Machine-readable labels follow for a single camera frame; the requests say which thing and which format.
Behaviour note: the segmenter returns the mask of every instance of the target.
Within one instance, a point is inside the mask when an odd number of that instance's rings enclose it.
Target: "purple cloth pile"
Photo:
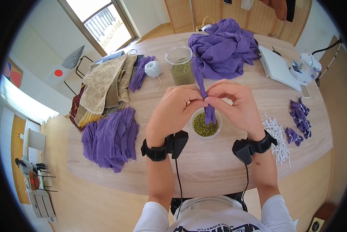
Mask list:
[[[83,131],[83,155],[99,167],[122,170],[129,159],[136,160],[135,140],[139,124],[133,118],[135,109],[127,107],[86,125]]]
[[[137,70],[135,75],[132,77],[132,80],[128,86],[128,88],[135,92],[136,90],[140,90],[141,86],[143,85],[144,79],[146,77],[145,73],[145,65],[149,63],[150,61],[153,61],[155,59],[155,56],[147,56],[139,59],[137,62]]]
[[[286,134],[288,136],[288,143],[296,143],[297,146],[301,145],[301,142],[304,141],[302,136],[299,136],[292,128],[286,128]]]
[[[309,115],[310,109],[302,103],[301,97],[298,98],[298,103],[292,100],[290,100],[290,102],[290,115],[292,116],[294,123],[296,123],[297,129],[304,134],[305,139],[308,139],[311,137],[311,124],[309,120],[306,120],[306,117]]]
[[[258,43],[253,33],[243,30],[233,19],[221,19],[205,30],[210,35],[193,34],[189,47],[196,57],[192,59],[193,73],[200,92],[207,97],[203,78],[232,79],[243,74],[243,65],[253,65],[259,59]],[[204,108],[206,124],[216,123],[215,109]]]

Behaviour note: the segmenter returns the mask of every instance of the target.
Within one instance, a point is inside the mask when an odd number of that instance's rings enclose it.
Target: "green beans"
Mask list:
[[[218,120],[216,119],[216,124],[211,122],[210,124],[206,125],[204,118],[205,118],[204,113],[200,113],[194,118],[193,120],[194,131],[203,137],[209,137],[214,135],[217,132],[217,129],[219,127]]]
[[[180,65],[172,65],[171,74],[176,86],[194,84],[195,79],[190,61]]]

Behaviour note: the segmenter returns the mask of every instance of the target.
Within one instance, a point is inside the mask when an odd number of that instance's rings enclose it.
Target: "framed picture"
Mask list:
[[[3,75],[11,81],[16,87],[20,87],[21,78],[23,77],[23,71],[21,71],[16,64],[12,62],[10,58],[7,59],[3,68]]]

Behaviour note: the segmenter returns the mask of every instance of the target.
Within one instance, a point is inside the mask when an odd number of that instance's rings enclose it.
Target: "red patterned fabric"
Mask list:
[[[86,87],[85,84],[82,83],[79,94],[73,98],[72,108],[70,109],[70,112],[69,112],[70,114],[69,119],[73,123],[73,125],[78,129],[79,132],[83,132],[85,127],[79,127],[77,125],[77,123],[75,122],[75,116],[77,115],[78,108],[79,108],[79,101],[81,100],[81,96],[83,94],[85,87]]]

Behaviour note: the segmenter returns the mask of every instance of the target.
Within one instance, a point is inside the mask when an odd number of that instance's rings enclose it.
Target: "person's left hand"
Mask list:
[[[168,135],[184,128],[196,110],[207,106],[197,86],[169,87],[154,109],[146,127],[148,147],[162,146]]]

